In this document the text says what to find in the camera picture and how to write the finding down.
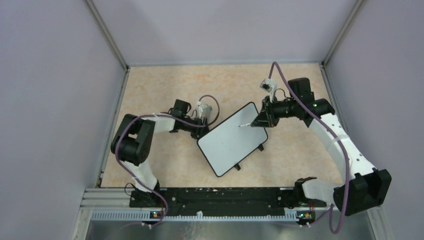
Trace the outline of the black and white marker pen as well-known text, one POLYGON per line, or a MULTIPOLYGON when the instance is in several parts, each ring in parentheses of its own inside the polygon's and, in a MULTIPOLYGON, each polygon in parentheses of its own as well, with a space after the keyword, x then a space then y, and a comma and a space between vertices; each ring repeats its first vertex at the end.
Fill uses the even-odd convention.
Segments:
POLYGON ((240 127, 240 128, 244 128, 244 127, 251 128, 252 127, 252 124, 251 123, 245 123, 245 124, 239 125, 238 127, 240 127))

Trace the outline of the white board with black frame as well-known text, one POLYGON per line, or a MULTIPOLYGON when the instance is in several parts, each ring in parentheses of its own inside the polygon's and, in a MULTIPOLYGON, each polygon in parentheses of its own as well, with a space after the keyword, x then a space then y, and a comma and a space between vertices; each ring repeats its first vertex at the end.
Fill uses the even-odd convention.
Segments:
POLYGON ((242 126, 250 124, 258 114, 255 103, 248 102, 197 140, 215 176, 225 175, 268 140, 263 127, 242 126))

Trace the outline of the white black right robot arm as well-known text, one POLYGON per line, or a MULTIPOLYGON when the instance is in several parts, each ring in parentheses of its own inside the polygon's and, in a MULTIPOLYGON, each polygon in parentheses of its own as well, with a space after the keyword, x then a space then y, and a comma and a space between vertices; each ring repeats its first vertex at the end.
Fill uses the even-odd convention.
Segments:
POLYGON ((336 164, 344 183, 328 182, 316 177, 295 182, 293 200, 307 206, 312 200, 345 207, 345 216, 380 206, 387 196, 392 176, 386 169, 378 170, 359 151, 347 135, 328 100, 315 99, 310 80, 306 77, 288 81, 290 96, 278 100, 278 85, 266 78, 260 88, 269 95, 261 102, 258 116, 249 124, 256 128, 276 127, 282 118, 298 118, 325 146, 336 164))

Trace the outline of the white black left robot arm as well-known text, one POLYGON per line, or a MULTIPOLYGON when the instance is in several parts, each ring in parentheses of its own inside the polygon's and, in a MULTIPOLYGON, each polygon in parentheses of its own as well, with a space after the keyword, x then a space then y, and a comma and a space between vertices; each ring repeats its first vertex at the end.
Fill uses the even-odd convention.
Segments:
POLYGON ((198 140, 210 130, 212 110, 211 105, 201 101, 193 108, 190 103, 177 99, 167 112, 142 116, 126 114, 123 117, 111 142, 110 151, 118 164, 134 178, 131 197, 148 207, 156 206, 161 200, 160 183, 147 161, 154 135, 184 131, 198 140))

